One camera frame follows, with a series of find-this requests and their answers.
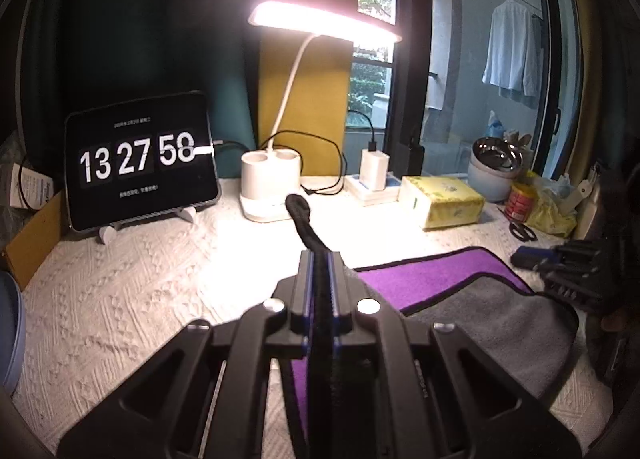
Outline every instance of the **white textured tablecloth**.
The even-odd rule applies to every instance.
[[[306,178],[306,185],[326,185]],[[52,450],[73,423],[188,321],[239,317],[294,275],[303,245],[292,221],[257,224],[242,216],[239,182],[224,180],[215,206],[194,224],[172,217],[123,228],[103,246],[95,238],[60,242],[24,292],[26,352],[15,406]],[[311,196],[311,222],[350,267],[483,246],[505,262],[521,242],[492,204],[479,224],[423,232],[398,203],[366,208],[342,193]],[[539,234],[539,246],[559,239]],[[534,289],[536,273],[518,273]],[[578,345],[584,337],[578,336]],[[583,448],[602,430],[610,392],[584,353],[552,408]],[[263,457],[293,457],[280,375],[271,374]]]

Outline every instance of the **scissors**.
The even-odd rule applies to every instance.
[[[536,232],[534,232],[531,228],[524,225],[522,222],[511,219],[511,217],[508,216],[504,212],[504,210],[500,210],[500,208],[498,208],[498,211],[501,212],[502,215],[507,217],[507,219],[509,220],[509,232],[520,242],[529,243],[538,239]]]

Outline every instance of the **stainless steel bowl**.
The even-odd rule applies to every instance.
[[[498,172],[511,174],[522,167],[520,150],[498,137],[481,137],[473,145],[478,162]]]

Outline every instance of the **red can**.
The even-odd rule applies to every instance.
[[[511,194],[504,207],[504,213],[510,219],[525,222],[536,202],[536,189],[523,183],[513,183]]]

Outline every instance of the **blue plastic bowl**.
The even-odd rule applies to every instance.
[[[7,394],[18,385],[24,361],[24,304],[14,277],[0,271],[0,379]]]

